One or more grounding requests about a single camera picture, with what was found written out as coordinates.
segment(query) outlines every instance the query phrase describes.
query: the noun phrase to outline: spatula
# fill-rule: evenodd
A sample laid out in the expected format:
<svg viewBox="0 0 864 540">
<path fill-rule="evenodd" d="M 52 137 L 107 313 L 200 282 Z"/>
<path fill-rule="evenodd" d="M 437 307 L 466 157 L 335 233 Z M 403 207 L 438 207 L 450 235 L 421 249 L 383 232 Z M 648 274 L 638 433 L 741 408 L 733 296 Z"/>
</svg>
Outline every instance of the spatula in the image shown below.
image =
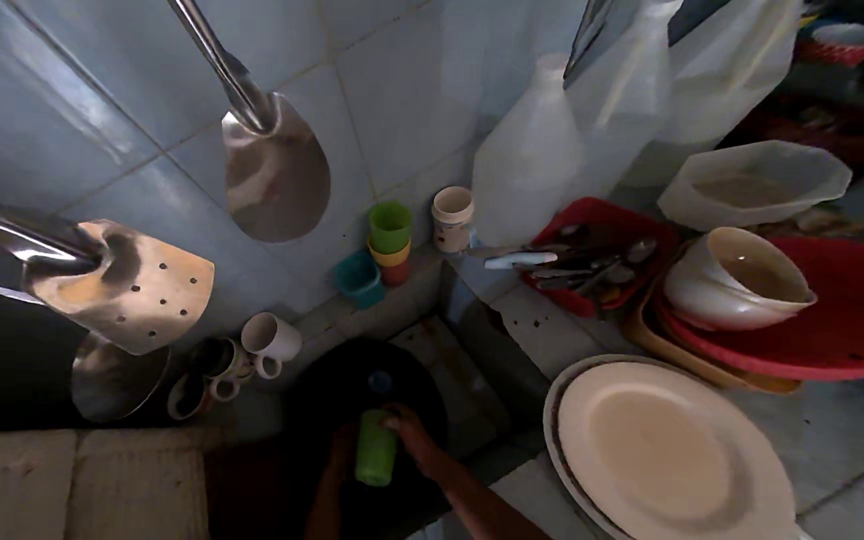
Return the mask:
<svg viewBox="0 0 864 540">
<path fill-rule="evenodd" d="M 263 242 L 309 233 L 330 197 L 329 163 L 315 133 L 282 94 L 259 88 L 242 62 L 222 47 L 194 0 L 169 4 L 219 75 L 231 105 L 222 118 L 222 140 L 232 220 Z"/>
</svg>

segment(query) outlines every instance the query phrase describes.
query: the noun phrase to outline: yellow cup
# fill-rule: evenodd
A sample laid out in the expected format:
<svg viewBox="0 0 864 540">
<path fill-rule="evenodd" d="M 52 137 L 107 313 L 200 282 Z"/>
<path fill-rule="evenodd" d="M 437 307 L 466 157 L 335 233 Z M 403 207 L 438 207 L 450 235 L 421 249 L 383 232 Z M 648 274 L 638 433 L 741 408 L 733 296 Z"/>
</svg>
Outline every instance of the yellow cup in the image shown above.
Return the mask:
<svg viewBox="0 0 864 540">
<path fill-rule="evenodd" d="M 409 252 L 412 251 L 412 238 L 409 237 L 408 243 L 405 244 L 405 247 L 399 251 L 385 254 L 378 252 L 372 247 L 372 237 L 368 237 L 368 251 L 372 253 L 372 258 L 375 259 L 375 262 L 378 263 L 379 266 L 391 267 L 391 266 L 399 266 L 400 264 L 405 263 L 406 259 L 409 259 Z"/>
</svg>

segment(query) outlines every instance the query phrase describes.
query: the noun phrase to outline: person's hand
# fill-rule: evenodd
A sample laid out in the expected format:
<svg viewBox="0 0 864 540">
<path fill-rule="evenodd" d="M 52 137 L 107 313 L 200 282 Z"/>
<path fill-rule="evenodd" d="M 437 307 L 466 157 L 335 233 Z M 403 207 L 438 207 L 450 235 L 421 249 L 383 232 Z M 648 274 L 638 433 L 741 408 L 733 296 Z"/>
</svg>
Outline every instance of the person's hand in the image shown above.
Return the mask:
<svg viewBox="0 0 864 540">
<path fill-rule="evenodd" d="M 358 430 L 358 423 L 349 422 L 332 434 L 332 449 L 328 455 L 325 471 L 340 481 L 349 477 L 350 464 L 355 452 L 356 430 Z"/>
<path fill-rule="evenodd" d="M 449 473 L 451 458 L 426 432 L 416 411 L 400 403 L 389 403 L 382 409 L 392 414 L 382 421 L 382 427 L 398 433 L 418 470 L 427 478 L 440 482 Z"/>
</svg>

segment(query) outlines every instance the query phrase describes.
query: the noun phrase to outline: white bowl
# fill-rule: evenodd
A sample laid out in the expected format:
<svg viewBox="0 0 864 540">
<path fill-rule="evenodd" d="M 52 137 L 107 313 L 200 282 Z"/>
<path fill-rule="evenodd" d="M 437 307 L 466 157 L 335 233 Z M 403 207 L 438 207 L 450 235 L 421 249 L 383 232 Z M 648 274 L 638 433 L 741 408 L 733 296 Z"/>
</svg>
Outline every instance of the white bowl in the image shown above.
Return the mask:
<svg viewBox="0 0 864 540">
<path fill-rule="evenodd" d="M 815 304 L 805 276 L 779 248 L 747 230 L 718 227 L 665 277 L 678 318 L 709 331 L 758 330 Z"/>
</svg>

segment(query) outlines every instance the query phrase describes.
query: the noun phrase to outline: red plastic tray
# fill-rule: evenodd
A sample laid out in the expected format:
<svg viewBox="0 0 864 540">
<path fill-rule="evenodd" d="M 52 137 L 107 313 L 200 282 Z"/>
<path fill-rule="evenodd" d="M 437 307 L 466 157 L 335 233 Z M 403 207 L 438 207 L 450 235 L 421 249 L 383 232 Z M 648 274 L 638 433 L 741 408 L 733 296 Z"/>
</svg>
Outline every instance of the red plastic tray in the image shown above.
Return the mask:
<svg viewBox="0 0 864 540">
<path fill-rule="evenodd" d="M 679 235 L 670 225 L 645 217 L 644 215 L 616 206 L 593 197 L 585 197 L 572 202 L 559 212 L 545 229 L 535 237 L 532 245 L 541 246 L 554 240 L 562 227 L 587 225 L 609 233 L 609 244 L 627 245 L 642 237 L 653 237 L 657 244 L 655 253 L 648 258 L 638 277 L 623 285 L 618 298 L 602 304 L 605 310 L 614 310 L 626 303 L 635 292 L 658 275 L 679 248 Z M 522 274 L 522 281 L 532 289 L 544 294 L 565 310 L 580 317 L 595 315 L 595 303 L 570 290 L 542 290 L 536 288 L 536 281 L 528 274 Z"/>
<path fill-rule="evenodd" d="M 830 238 L 770 238 L 819 297 L 797 316 L 757 330 L 705 331 L 656 314 L 689 348 L 717 361 L 800 381 L 864 379 L 864 245 Z"/>
</svg>

